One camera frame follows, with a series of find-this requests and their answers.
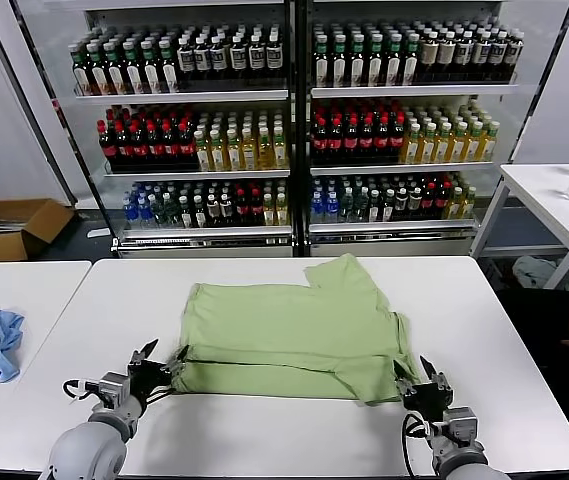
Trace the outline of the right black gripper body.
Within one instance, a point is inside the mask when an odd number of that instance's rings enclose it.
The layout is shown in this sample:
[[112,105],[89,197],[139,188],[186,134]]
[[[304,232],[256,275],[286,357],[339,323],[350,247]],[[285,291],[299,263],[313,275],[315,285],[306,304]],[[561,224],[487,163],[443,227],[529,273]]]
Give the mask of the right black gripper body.
[[453,402],[452,388],[437,383],[410,385],[401,392],[404,407],[422,417],[442,417]]

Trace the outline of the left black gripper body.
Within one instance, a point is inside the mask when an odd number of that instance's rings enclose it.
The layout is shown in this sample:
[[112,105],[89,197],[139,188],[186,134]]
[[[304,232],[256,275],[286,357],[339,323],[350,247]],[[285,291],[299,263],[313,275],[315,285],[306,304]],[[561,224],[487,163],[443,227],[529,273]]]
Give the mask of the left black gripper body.
[[171,393],[172,373],[166,364],[150,360],[131,362],[128,365],[130,394],[138,401],[149,401],[164,393]]

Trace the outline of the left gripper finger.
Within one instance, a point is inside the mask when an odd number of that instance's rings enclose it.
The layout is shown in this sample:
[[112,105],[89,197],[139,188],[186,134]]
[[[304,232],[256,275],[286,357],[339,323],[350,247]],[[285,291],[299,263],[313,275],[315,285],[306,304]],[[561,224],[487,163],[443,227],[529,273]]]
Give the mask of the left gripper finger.
[[184,370],[186,363],[188,361],[189,346],[184,345],[175,350],[169,359],[165,362],[161,371],[171,377],[179,377]]
[[148,358],[157,346],[158,339],[154,339],[146,343],[140,350],[134,350],[128,363],[129,371],[138,371],[140,368],[148,364]]

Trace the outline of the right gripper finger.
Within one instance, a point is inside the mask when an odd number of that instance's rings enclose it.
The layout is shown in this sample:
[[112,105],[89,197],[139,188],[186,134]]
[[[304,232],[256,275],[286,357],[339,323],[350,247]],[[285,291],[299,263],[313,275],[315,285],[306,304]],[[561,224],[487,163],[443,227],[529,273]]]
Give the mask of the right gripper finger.
[[412,396],[415,393],[413,381],[404,367],[396,360],[393,361],[395,384],[402,397]]
[[453,389],[443,372],[438,371],[424,356],[420,356],[420,362],[427,376],[427,382],[419,385],[420,391],[438,394],[453,393]]

